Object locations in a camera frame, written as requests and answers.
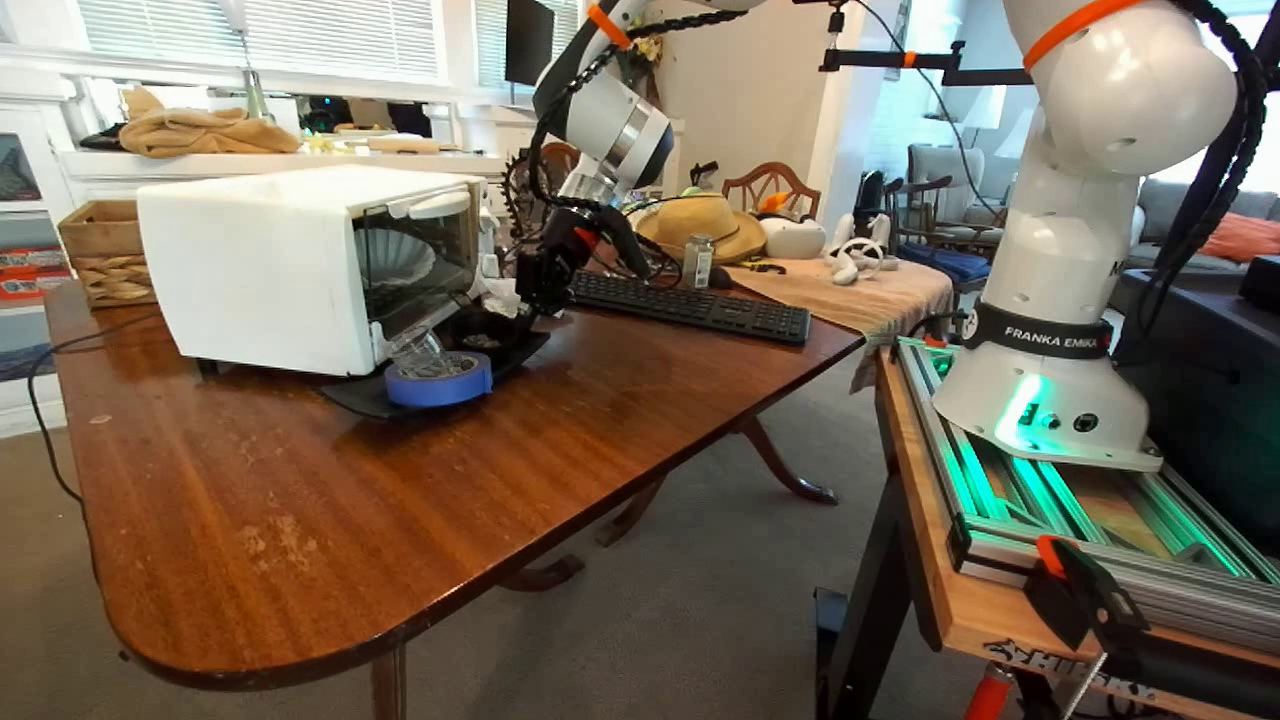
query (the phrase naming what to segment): wooden table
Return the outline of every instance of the wooden table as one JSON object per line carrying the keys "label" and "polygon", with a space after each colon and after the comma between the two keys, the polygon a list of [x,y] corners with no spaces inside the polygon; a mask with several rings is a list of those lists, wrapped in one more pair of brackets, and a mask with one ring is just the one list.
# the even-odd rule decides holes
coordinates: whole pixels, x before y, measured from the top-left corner
{"label": "wooden table", "polygon": [[394,425],[314,378],[176,357],[154,307],[49,300],[99,594],[179,684],[262,687],[370,662],[739,426],[859,340],[806,347],[571,312],[496,396]]}
{"label": "wooden table", "polygon": [[[948,541],[950,517],[939,496],[912,387],[893,347],[874,351],[874,410],[888,478],[849,594],[838,638],[819,673],[819,714],[835,720],[872,713],[909,603],[916,603],[919,632],[934,651],[962,651],[1007,667],[1045,667],[1056,654],[1077,654],[1037,617],[1019,588],[954,573]],[[1226,646],[1171,626],[1153,632],[1257,667],[1280,667],[1280,654],[1251,646]],[[1153,707],[1179,714],[1235,714],[1168,687],[1153,691]]]}

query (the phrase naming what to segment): white microwave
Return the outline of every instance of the white microwave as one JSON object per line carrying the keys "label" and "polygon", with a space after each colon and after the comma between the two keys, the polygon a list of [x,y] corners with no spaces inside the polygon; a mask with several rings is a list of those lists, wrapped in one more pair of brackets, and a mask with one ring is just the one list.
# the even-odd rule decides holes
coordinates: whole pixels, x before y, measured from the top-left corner
{"label": "white microwave", "polygon": [[476,288],[473,174],[334,162],[153,185],[136,215],[187,359],[366,376]]}

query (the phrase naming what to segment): chair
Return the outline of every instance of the chair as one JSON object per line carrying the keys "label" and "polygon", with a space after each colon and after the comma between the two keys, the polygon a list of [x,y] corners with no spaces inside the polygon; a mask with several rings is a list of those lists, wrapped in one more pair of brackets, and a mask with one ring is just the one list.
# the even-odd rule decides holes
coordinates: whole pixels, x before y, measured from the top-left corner
{"label": "chair", "polygon": [[992,254],[1002,236],[995,198],[976,196],[984,157],[950,145],[909,145],[909,227],[924,242]]}
{"label": "chair", "polygon": [[720,192],[736,213],[786,215],[786,221],[814,221],[814,209],[824,198],[819,188],[806,188],[781,161],[763,161],[748,174],[725,178]]}

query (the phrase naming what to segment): wicker basket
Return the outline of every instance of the wicker basket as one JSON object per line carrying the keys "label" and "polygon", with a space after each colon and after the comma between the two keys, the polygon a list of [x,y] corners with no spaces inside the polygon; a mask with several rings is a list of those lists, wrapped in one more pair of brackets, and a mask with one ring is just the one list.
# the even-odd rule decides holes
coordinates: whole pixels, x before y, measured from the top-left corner
{"label": "wicker basket", "polygon": [[61,236],[92,307],[154,303],[132,198],[92,198],[61,221]]}

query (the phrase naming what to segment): tape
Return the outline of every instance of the tape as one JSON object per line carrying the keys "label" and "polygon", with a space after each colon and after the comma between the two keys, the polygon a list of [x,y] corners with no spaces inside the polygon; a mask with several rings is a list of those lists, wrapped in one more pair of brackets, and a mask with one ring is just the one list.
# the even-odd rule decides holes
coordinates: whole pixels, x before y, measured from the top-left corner
{"label": "tape", "polygon": [[450,409],[492,391],[492,362],[478,351],[445,351],[430,373],[393,362],[383,373],[386,400],[401,409]]}

